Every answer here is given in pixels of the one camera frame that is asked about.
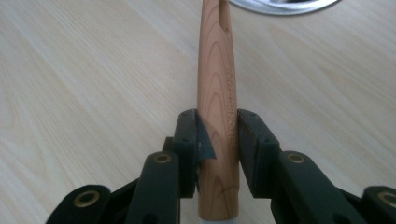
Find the light wood tabletop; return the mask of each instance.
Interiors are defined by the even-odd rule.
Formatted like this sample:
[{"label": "light wood tabletop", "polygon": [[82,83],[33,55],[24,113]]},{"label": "light wood tabletop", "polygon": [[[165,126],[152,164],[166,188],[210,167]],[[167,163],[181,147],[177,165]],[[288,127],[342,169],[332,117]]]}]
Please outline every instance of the light wood tabletop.
[{"label": "light wood tabletop", "polygon": [[[0,223],[44,223],[73,189],[116,190],[197,106],[200,0],[0,1]],[[396,3],[300,17],[231,6],[238,107],[336,187],[396,188]],[[241,175],[240,223],[274,223]],[[198,223],[197,197],[181,223]]]}]

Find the wooden dowel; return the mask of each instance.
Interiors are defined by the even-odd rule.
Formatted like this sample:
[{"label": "wooden dowel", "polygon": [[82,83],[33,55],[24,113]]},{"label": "wooden dowel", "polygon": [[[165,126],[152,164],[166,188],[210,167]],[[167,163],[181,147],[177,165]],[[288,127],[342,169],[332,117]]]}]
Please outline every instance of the wooden dowel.
[{"label": "wooden dowel", "polygon": [[236,87],[230,9],[204,0],[198,62],[198,112],[217,158],[201,163],[199,214],[220,221],[238,215]]}]

